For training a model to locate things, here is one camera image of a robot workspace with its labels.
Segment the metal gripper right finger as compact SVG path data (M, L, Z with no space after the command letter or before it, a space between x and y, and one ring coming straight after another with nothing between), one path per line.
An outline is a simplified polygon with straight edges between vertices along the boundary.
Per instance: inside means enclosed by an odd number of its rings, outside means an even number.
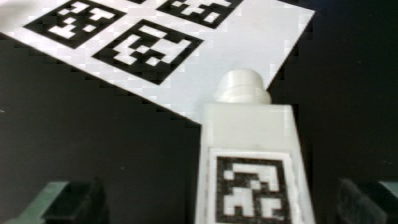
M337 219L338 224L398 224L398 181L342 180Z

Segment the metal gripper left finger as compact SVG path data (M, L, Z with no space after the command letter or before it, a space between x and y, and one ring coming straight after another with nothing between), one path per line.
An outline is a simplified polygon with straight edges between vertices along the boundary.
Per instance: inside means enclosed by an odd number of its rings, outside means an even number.
M104 183L50 182L18 217L24 224L111 224Z

